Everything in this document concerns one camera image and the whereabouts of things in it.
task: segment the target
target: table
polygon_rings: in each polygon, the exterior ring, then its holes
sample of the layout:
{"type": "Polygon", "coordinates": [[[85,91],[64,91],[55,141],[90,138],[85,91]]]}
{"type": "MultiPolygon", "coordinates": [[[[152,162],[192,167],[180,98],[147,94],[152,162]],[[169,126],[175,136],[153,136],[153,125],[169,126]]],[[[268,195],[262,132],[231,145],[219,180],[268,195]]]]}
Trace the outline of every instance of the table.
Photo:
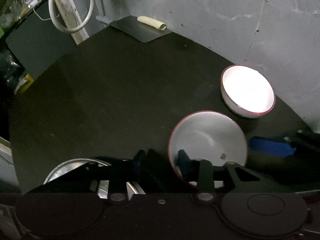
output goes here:
{"type": "Polygon", "coordinates": [[[141,43],[108,27],[60,58],[10,109],[13,161],[23,192],[73,158],[163,154],[184,116],[212,110],[247,138],[281,136],[307,125],[281,99],[258,119],[233,114],[220,94],[230,61],[176,33],[141,43]]]}

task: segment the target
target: bolt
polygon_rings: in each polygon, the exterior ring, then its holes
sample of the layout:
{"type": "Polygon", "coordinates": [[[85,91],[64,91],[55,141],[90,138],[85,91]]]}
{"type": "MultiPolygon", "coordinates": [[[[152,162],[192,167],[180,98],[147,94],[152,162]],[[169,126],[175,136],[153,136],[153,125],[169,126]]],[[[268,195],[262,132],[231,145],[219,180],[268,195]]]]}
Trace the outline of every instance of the bolt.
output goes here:
{"type": "Polygon", "coordinates": [[[213,195],[211,193],[206,193],[206,192],[199,193],[197,197],[202,201],[210,201],[213,199],[213,195]]]}
{"type": "Polygon", "coordinates": [[[110,199],[112,201],[123,201],[125,200],[125,195],[122,194],[122,193],[113,193],[111,196],[110,196],[110,199]]]}

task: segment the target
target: cream-colored handle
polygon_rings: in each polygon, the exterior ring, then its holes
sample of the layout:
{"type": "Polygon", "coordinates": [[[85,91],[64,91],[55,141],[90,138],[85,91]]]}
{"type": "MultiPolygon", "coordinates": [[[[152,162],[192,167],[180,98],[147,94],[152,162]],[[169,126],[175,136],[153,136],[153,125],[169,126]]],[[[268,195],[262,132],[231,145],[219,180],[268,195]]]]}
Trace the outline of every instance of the cream-colored handle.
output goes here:
{"type": "Polygon", "coordinates": [[[156,29],[161,31],[163,31],[167,27],[164,22],[160,22],[156,19],[153,19],[147,16],[139,16],[137,20],[141,23],[145,23],[152,27],[155,27],[156,29]]]}

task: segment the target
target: hose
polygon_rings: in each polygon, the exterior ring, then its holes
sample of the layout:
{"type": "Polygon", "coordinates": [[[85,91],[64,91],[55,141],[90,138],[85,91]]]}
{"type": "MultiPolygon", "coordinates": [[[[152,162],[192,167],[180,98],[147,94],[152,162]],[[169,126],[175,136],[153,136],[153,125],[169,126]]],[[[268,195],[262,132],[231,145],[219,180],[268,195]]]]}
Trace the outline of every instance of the hose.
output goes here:
{"type": "Polygon", "coordinates": [[[72,28],[72,29],[69,29],[69,28],[66,28],[64,26],[62,26],[56,15],[55,15],[55,12],[54,12],[54,0],[49,0],[49,13],[50,13],[50,18],[54,24],[54,26],[61,32],[64,32],[64,33],[76,33],[78,32],[79,30],[81,30],[90,20],[90,17],[92,15],[92,12],[93,12],[93,7],[94,7],[94,3],[95,3],[95,0],[90,0],[90,7],[89,7],[89,12],[88,12],[88,15],[87,17],[84,19],[84,21],[79,25],[77,26],[76,28],[72,28]]]}

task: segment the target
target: blue object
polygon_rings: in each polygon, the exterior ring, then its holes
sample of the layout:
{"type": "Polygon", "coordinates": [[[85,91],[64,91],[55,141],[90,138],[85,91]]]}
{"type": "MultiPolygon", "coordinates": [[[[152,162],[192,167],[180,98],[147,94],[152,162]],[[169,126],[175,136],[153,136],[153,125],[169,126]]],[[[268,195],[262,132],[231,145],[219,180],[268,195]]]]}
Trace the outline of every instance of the blue object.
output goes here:
{"type": "Polygon", "coordinates": [[[249,148],[252,151],[259,151],[267,154],[286,157],[293,155],[296,151],[290,144],[270,141],[262,137],[253,137],[249,140],[249,148]]]}

